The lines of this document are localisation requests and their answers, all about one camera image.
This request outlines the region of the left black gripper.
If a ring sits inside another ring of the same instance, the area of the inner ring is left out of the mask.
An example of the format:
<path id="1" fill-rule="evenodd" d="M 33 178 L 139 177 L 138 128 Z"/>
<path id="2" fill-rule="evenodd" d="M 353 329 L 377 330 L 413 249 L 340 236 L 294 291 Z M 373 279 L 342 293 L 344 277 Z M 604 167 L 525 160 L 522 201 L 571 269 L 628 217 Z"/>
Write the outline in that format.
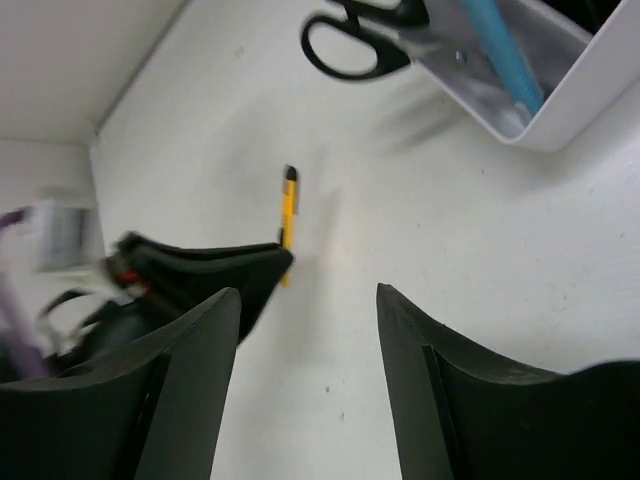
<path id="1" fill-rule="evenodd" d="M 60 373 L 133 342 L 165 325 L 165 300 L 188 311 L 223 288 L 241 298 L 239 340 L 256 326 L 294 256 L 278 243 L 186 249 L 128 232 L 98 264 L 98 278 L 115 292 L 68 332 L 56 328 L 52 313 L 62 305 L 95 295 L 68 289 L 39 312 L 39 332 L 50 342 L 46 363 Z"/>

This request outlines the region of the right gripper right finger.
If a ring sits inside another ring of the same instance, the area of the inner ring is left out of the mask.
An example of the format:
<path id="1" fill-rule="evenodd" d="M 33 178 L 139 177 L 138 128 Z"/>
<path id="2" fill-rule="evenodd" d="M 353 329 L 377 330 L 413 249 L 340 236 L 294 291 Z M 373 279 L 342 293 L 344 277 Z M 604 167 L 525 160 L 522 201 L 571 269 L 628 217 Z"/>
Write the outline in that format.
<path id="1" fill-rule="evenodd" d="M 394 287 L 376 295 L 406 479 L 635 479 L 639 364 L 560 374 L 498 354 Z"/>

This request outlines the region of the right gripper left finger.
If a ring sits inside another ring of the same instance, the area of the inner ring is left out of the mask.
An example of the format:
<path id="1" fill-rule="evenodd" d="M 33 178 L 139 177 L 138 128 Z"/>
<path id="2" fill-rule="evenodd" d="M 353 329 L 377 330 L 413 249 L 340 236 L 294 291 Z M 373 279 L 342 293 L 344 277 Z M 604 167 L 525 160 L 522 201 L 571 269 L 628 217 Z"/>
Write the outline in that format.
<path id="1" fill-rule="evenodd" d="M 240 310 L 225 288 L 58 377 L 2 384 L 2 478 L 209 478 Z"/>

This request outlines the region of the yellow utility knife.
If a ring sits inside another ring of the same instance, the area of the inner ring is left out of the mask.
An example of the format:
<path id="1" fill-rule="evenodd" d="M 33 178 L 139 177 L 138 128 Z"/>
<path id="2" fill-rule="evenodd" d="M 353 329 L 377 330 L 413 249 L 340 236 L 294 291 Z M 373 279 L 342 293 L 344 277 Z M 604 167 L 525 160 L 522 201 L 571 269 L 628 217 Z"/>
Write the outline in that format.
<path id="1" fill-rule="evenodd" d="M 281 246 L 292 252 L 294 239 L 295 217 L 298 211 L 299 200 L 299 175 L 298 170 L 287 165 L 284 170 L 283 180 L 283 196 L 282 196 L 282 215 L 281 226 L 279 231 L 279 240 Z"/>

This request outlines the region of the black handled scissors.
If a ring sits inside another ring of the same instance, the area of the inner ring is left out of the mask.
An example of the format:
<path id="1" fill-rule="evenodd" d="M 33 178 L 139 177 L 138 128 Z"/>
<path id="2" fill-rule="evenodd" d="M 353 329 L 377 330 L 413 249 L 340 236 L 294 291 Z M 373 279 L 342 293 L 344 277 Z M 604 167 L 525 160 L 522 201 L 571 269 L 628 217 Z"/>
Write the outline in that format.
<path id="1" fill-rule="evenodd" d="M 307 60 L 323 74 L 345 82 L 365 82 L 391 75 L 413 63 L 431 60 L 472 80 L 501 89 L 503 83 L 484 52 L 435 33 L 422 1 L 400 1 L 393 8 L 362 1 L 339 1 L 343 18 L 316 12 L 303 24 L 300 46 Z M 327 65 L 314 51 L 311 32 L 330 27 L 370 47 L 375 64 L 364 71 L 344 72 Z"/>

